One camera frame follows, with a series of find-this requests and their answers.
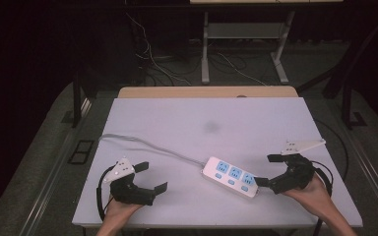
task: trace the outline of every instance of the white power strip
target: white power strip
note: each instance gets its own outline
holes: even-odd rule
[[[208,180],[251,199],[256,196],[259,189],[254,175],[213,156],[208,160],[202,174]]]

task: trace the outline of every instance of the table surface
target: table surface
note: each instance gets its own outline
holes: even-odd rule
[[[272,97],[270,90],[278,90],[281,97]],[[190,91],[196,91],[198,97],[189,98]],[[136,98],[138,94],[145,98]],[[236,98],[239,95],[250,97]],[[280,153],[286,140],[321,139],[303,98],[290,87],[124,88],[119,97],[113,102],[104,134],[138,137],[199,161],[216,156],[260,177],[274,178],[285,172],[286,166],[269,163],[267,154]],[[325,146],[303,155],[331,169],[334,203],[350,225],[361,226],[361,217]],[[277,228],[316,223],[297,202],[267,188],[260,188],[254,199],[245,199],[204,179],[197,164],[143,144],[106,139],[98,145],[74,224],[100,226],[97,181],[123,156],[133,164],[150,163],[149,170],[136,175],[139,187],[152,189],[168,182],[167,191],[157,196],[153,206],[138,210],[127,227]],[[102,186],[102,191],[106,202],[109,186]]]

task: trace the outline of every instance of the metal frame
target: metal frame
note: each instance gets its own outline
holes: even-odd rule
[[[81,108],[81,117],[86,118],[91,107],[92,103],[89,100],[85,99]],[[69,153],[71,153],[73,149],[72,144],[76,141],[78,133],[81,131],[84,122],[84,119],[78,121],[78,126],[76,127],[76,129],[72,129],[67,134],[62,148],[60,149],[55,159],[54,165],[50,173],[48,174],[47,179],[42,186],[42,189],[39,191],[38,196],[33,202],[30,214],[19,234],[20,236],[33,235],[36,228],[38,227],[39,221],[41,220],[47,204],[50,201],[51,195],[56,188],[57,181],[60,179],[60,173],[63,171],[64,163],[66,163],[70,157]]]
[[[278,38],[280,40],[278,47],[275,52],[271,53],[271,58],[281,83],[286,85],[288,83],[288,79],[281,62],[281,56],[282,52],[284,51],[284,45],[290,31],[293,17],[294,11],[289,12],[286,21],[283,23],[282,34],[279,34],[281,23],[210,24],[208,20],[208,12],[205,12],[202,51],[202,84],[208,85],[210,83],[208,38]]]

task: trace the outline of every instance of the dark background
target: dark background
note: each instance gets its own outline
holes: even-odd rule
[[[136,85],[141,79],[139,50],[141,35],[122,10],[81,11],[62,9],[77,1],[0,1],[0,196],[16,171],[52,102],[78,73],[86,96],[99,89]],[[134,1],[133,5],[158,5],[188,1]],[[87,3],[109,4],[108,1]],[[274,7],[233,15],[214,12],[227,21],[271,21],[290,7]],[[130,11],[144,23],[151,43],[159,48],[181,47],[188,38],[202,36],[202,12]],[[300,7],[289,34],[291,42],[343,40],[351,43],[343,70],[362,40],[378,25],[378,1],[345,1],[336,7]],[[347,79],[378,113],[378,32]]]

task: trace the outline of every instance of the hand-mounted device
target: hand-mounted device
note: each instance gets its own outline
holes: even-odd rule
[[[256,184],[260,187],[268,187],[279,194],[287,190],[300,188],[304,189],[311,182],[314,173],[321,177],[324,181],[326,189],[331,196],[332,183],[327,175],[320,169],[313,166],[312,161],[303,157],[301,154],[270,154],[268,155],[270,162],[284,162],[287,170],[284,174],[269,180],[268,178],[254,177]]]
[[[135,174],[147,169],[149,169],[148,162],[132,165],[127,158],[122,158],[103,172],[96,189],[97,209],[102,220],[105,217],[101,198],[102,182],[110,183],[112,198],[123,204],[152,206],[156,196],[167,190],[167,182],[156,186],[153,190],[139,188],[133,183]]]

